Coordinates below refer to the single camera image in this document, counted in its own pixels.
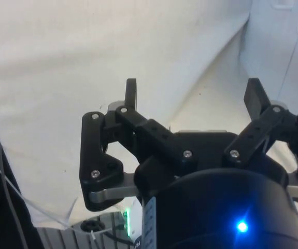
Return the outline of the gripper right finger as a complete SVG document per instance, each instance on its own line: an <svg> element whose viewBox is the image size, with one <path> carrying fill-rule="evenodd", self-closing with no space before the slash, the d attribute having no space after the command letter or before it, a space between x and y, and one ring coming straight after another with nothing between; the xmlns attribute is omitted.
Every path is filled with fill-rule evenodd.
<svg viewBox="0 0 298 249"><path fill-rule="evenodd" d="M298 114L271 103L257 78L248 79L244 103L251 122L225 149L226 164L245 168L256 156L267 153L276 141L285 142L298 162Z"/></svg>

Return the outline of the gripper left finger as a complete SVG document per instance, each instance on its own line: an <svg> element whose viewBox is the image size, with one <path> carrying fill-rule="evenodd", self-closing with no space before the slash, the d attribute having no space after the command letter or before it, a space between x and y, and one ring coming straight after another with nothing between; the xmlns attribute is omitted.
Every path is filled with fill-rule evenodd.
<svg viewBox="0 0 298 249"><path fill-rule="evenodd" d="M194 172L198 158L181 138L136 111L137 82L126 81L125 98L108 112L86 113L82 118L79 179L85 206L105 210L126 197L147 199L176 177ZM138 161L134 173L107 153L110 143L120 143Z"/></svg>

